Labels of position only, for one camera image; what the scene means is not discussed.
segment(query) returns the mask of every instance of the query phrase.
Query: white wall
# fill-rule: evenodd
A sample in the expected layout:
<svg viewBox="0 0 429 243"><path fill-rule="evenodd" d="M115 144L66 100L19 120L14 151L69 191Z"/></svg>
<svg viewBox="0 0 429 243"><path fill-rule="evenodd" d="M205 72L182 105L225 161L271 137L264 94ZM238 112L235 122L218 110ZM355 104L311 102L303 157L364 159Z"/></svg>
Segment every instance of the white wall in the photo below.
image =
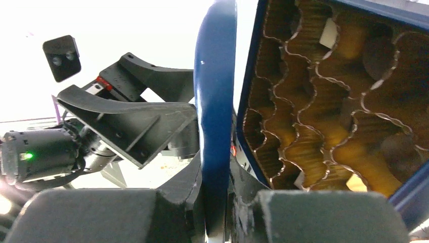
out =
<svg viewBox="0 0 429 243"><path fill-rule="evenodd" d="M0 122L53 117L50 95L71 84L83 86L126 52L157 66L193 68L200 23L212 0L6 1L0 8ZM254 20L256 0L239 2L239 81ZM70 34L76 39L82 71L57 84L42 43ZM242 83L236 84L241 90ZM239 96L235 97L238 105Z"/></svg>

